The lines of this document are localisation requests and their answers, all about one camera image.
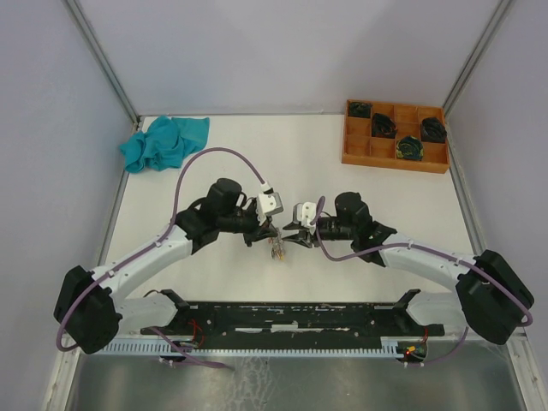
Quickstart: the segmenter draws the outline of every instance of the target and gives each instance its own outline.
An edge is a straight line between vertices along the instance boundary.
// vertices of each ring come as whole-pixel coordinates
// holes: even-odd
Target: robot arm
[[[496,344],[506,343],[520,326],[523,311],[465,263],[490,275],[527,309],[534,303],[529,290],[498,253],[486,250],[480,256],[473,256],[421,244],[374,221],[358,193],[338,195],[335,208],[335,217],[316,218],[315,203],[296,205],[293,222],[284,229],[298,229],[298,232],[284,240],[304,247],[320,246],[318,237],[321,241],[351,241],[350,247],[356,253],[377,248],[359,257],[368,263],[410,271],[443,285],[450,293],[412,290],[406,294],[407,311],[420,325],[468,323],[479,335]],[[404,247],[390,247],[390,244]],[[444,255],[449,255],[455,263]]]
[[[188,304],[172,290],[146,298],[127,297],[164,268],[214,242],[221,232],[243,234],[249,247],[256,241],[277,236],[271,216],[283,211],[282,201],[270,187],[263,189],[263,193],[248,200],[240,184],[221,178],[210,187],[205,198],[176,215],[167,235],[164,233],[169,226],[123,257],[120,261],[126,264],[119,271],[115,270],[119,264],[116,261],[92,271],[75,267],[65,276],[54,312],[56,320],[61,323],[83,290],[105,275],[108,277],[85,297],[66,326],[85,353],[102,349],[119,332],[163,327],[182,320]],[[154,248],[143,252],[151,244]]]

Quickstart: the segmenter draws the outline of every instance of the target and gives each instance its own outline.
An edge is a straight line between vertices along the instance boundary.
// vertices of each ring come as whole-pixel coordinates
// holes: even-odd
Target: gray floor
[[[452,347],[430,342],[430,355]],[[218,357],[235,371],[169,368],[136,356],[83,356],[69,410],[525,410],[508,350],[467,342],[419,369],[395,360]]]

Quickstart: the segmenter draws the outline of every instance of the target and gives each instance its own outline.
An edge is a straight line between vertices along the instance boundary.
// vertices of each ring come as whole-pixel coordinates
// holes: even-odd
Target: orange tray
[[[372,104],[371,118],[348,115],[350,103]],[[371,121],[375,113],[389,116],[396,124],[395,139],[372,137]],[[407,135],[420,139],[420,122],[427,117],[436,117],[445,126],[444,109],[423,105],[392,104],[366,100],[348,100],[344,113],[344,144],[342,162],[344,164],[368,165],[386,169],[425,171],[443,174],[449,168],[449,148],[444,143],[421,141],[424,157],[420,161],[396,157],[396,142]]]

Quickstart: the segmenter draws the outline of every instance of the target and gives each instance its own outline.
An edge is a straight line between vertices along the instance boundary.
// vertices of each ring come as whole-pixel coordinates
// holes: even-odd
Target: white wall
[[[0,406],[36,410],[64,273],[97,258],[130,123],[61,1],[0,14]]]
[[[548,375],[548,2],[516,2],[449,121],[487,245],[533,292]]]
[[[140,114],[441,105],[498,0],[80,0]]]

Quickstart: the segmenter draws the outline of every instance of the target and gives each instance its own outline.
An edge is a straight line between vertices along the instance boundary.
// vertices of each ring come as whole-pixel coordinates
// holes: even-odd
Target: teal cloth
[[[208,134],[209,118],[158,117],[145,133],[139,131],[120,145],[125,169],[129,173],[139,173],[145,166],[158,171],[178,169],[186,156],[206,146]]]

